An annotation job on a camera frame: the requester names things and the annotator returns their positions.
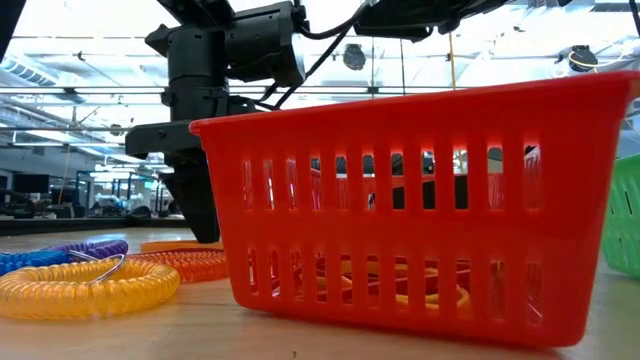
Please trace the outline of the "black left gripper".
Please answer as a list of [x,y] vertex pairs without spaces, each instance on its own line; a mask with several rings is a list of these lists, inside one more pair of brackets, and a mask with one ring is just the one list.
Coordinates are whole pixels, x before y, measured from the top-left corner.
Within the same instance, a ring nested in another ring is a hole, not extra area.
[[130,156],[164,154],[173,172],[161,179],[199,243],[218,242],[220,227],[206,147],[191,133],[190,124],[256,110],[255,100],[230,93],[228,55],[245,60],[251,43],[259,38],[258,26],[238,22],[230,28],[162,25],[145,39],[168,62],[169,83],[161,102],[170,108],[170,120],[133,127],[126,135],[125,151]]

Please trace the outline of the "thin orange loop band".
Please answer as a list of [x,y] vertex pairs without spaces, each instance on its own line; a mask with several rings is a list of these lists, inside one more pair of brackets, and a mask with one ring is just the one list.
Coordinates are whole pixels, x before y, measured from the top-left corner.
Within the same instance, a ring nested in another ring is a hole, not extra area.
[[158,252],[158,251],[174,251],[180,249],[217,249],[222,250],[221,242],[199,243],[196,240],[180,240],[180,241],[157,241],[146,242],[140,245],[141,253]]

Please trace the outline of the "purple coil wrist keychain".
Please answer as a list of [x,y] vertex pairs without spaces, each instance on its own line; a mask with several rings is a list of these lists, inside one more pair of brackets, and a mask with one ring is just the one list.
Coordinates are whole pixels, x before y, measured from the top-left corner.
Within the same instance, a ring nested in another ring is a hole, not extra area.
[[83,253],[90,259],[105,259],[116,254],[126,255],[129,245],[124,240],[106,240],[100,242],[79,242],[59,244],[44,248],[44,251],[60,251],[65,253],[71,262],[85,261],[85,258],[71,254],[71,251]]

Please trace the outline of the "red plastic basket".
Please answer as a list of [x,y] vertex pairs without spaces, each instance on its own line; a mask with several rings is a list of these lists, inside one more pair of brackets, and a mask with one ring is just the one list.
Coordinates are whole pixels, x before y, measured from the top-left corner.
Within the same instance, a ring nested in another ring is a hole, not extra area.
[[[236,302],[297,318],[578,343],[620,123],[637,97],[640,72],[625,71],[193,122]],[[524,156],[527,145],[537,149]],[[503,151],[500,173],[489,170],[493,147]],[[460,150],[466,174],[454,173]],[[393,154],[402,175],[392,174]],[[428,268],[438,274],[435,311],[424,306],[435,284]],[[317,276],[328,282],[325,301]],[[342,276],[353,281],[350,304]],[[407,307],[394,297],[398,278]],[[468,306],[456,306],[457,285]]]

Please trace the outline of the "long ceiling light bar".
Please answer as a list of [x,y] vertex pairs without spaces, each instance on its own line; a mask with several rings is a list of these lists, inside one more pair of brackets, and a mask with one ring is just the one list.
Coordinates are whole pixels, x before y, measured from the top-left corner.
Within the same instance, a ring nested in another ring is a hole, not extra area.
[[[98,87],[0,87],[0,94],[3,95],[106,95],[106,94],[122,94],[122,95],[143,95],[143,94],[160,94],[167,90],[167,87],[161,86],[138,86],[138,87],[117,87],[117,86],[98,86]],[[384,86],[384,87],[357,87],[357,86],[301,86],[296,94],[322,94],[322,95],[369,95],[369,96],[386,96],[386,95],[409,95],[409,94],[427,94],[453,90],[453,87],[445,86],[427,86],[427,87],[400,87],[400,86]]]

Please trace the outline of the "background robot workstation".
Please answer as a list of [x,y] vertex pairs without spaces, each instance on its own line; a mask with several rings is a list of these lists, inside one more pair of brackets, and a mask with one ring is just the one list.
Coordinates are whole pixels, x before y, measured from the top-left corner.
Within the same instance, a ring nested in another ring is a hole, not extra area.
[[0,175],[0,218],[84,219],[181,216],[177,202],[152,175],[79,171],[70,179],[47,174]]

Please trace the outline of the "green plastic basket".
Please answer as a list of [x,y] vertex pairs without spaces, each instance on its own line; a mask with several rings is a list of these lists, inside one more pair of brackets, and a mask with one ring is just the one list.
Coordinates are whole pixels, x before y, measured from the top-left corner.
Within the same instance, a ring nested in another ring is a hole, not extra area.
[[611,269],[640,278],[640,154],[615,160],[601,247]]

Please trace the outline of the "orange-red coil wrist keychain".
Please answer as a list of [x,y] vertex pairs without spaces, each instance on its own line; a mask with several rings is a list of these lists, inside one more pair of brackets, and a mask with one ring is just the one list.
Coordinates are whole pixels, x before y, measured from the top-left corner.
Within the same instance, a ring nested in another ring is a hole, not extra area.
[[170,266],[183,283],[216,281],[229,276],[226,256],[220,249],[176,249],[134,254],[132,258]]

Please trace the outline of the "blue coil wrist keychain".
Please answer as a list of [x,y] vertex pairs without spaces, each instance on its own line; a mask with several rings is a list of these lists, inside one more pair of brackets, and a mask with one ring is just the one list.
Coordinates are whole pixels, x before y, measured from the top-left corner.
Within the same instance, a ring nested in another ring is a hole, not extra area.
[[59,265],[70,261],[62,251],[33,251],[25,253],[0,253],[0,276],[24,267]]

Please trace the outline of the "yellow coil wrist keychain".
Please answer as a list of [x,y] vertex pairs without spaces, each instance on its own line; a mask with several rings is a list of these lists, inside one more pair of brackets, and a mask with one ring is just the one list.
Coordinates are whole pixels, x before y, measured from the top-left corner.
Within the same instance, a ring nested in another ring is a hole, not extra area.
[[96,319],[154,307],[180,285],[172,267],[124,255],[25,267],[0,277],[0,317]]
[[[436,289],[436,285],[438,283],[437,271],[434,268],[428,268],[428,272],[425,275],[425,280],[427,282],[435,282],[435,284],[425,287],[426,294],[424,295],[424,306],[428,310],[438,310],[440,302],[439,292]],[[317,276],[316,285],[318,287],[318,300],[325,301],[327,298],[328,290],[327,279],[325,277]],[[409,295],[408,291],[405,289],[406,278],[398,278],[396,280],[396,285],[398,289],[398,292],[394,295],[396,303],[400,306],[407,307],[409,305]],[[351,292],[353,290],[353,281],[347,276],[342,276],[340,288],[343,292],[344,302],[350,304],[352,302]],[[456,292],[456,306],[458,308],[468,306],[471,300],[470,292],[461,285],[456,286]],[[377,279],[374,279],[373,281],[370,281],[368,283],[368,293],[373,300],[378,300],[379,282],[377,281]]]

